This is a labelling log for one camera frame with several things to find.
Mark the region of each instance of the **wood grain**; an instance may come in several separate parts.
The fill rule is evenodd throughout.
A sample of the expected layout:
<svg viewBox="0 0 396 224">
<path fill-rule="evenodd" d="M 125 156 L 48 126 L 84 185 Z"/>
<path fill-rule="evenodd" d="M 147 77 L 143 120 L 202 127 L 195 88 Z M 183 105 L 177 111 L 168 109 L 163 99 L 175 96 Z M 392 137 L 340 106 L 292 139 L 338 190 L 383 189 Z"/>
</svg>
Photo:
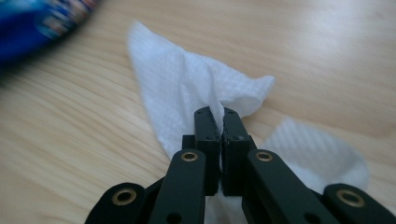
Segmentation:
<svg viewBox="0 0 396 224">
<path fill-rule="evenodd" d="M 286 116 L 345 139 L 368 161 L 369 194 L 396 214 L 394 1 L 117 0 L 2 72 L 1 223 L 83 223 L 111 186 L 166 172 L 126 48 L 133 20 L 250 77 L 275 76 L 244 119 L 256 143 Z"/>
</svg>

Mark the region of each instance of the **white tissue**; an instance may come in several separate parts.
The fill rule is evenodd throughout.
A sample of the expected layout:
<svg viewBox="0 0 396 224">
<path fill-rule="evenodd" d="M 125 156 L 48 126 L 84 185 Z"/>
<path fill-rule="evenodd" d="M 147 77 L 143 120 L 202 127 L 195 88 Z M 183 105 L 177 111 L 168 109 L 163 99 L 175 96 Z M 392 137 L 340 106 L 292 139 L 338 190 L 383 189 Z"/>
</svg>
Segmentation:
<svg viewBox="0 0 396 224">
<path fill-rule="evenodd" d="M 222 131 L 223 107 L 242 118 L 256 111 L 274 85 L 273 77 L 251 79 L 224 63 L 187 52 L 141 23 L 129 33 L 129 51 L 144 105 L 169 158 L 181 149 L 183 134 L 194 133 L 193 113 L 210 106 Z M 304 183 L 321 193 L 331 183 L 364 189 L 363 157 L 328 134 L 286 119 L 263 145 L 276 152 Z M 205 223 L 247 223 L 240 197 L 206 198 Z"/>
<path fill-rule="evenodd" d="M 129 50 L 149 118 L 169 158 L 181 149 L 183 134 L 194 134 L 196 110 L 210 106 L 221 132 L 224 106 L 248 116 L 275 82 L 273 77 L 250 79 L 187 52 L 138 22 L 129 34 Z"/>
</svg>

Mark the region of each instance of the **light wood surface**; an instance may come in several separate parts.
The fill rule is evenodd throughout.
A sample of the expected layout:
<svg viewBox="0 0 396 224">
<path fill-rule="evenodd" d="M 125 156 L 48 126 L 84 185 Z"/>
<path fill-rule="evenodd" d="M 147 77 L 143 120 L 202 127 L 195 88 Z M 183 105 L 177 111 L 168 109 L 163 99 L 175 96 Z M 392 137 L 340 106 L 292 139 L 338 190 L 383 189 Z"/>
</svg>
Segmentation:
<svg viewBox="0 0 396 224">
<path fill-rule="evenodd" d="M 126 48 L 133 20 L 250 77 L 275 76 L 244 119 L 256 143 L 285 116 L 341 137 L 368 161 L 368 193 L 396 213 L 393 0 L 115 0 L 3 71 L 1 223 L 83 223 L 108 188 L 165 174 Z"/>
</svg>

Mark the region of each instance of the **blue plastic wrapper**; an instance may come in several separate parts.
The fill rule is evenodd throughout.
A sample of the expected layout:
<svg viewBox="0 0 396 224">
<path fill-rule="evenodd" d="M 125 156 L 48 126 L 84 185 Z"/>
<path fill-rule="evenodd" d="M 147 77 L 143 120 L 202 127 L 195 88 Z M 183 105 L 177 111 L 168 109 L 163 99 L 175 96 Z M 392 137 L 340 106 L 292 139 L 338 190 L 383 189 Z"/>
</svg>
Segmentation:
<svg viewBox="0 0 396 224">
<path fill-rule="evenodd" d="M 0 0 L 0 66 L 83 22 L 97 0 Z"/>
</svg>

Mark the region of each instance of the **wooden table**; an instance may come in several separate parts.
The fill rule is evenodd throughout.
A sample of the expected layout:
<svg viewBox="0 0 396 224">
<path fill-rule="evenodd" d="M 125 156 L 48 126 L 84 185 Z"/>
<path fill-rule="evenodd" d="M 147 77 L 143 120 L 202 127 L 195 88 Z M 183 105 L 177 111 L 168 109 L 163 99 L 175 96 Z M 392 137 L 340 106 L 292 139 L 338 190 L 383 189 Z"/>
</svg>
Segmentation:
<svg viewBox="0 0 396 224">
<path fill-rule="evenodd" d="M 165 174 L 126 48 L 133 20 L 250 77 L 274 75 L 244 119 L 256 143 L 286 116 L 343 138 L 368 161 L 368 193 L 396 213 L 394 1 L 116 0 L 1 75 L 1 223 L 83 223 L 111 186 Z"/>
</svg>

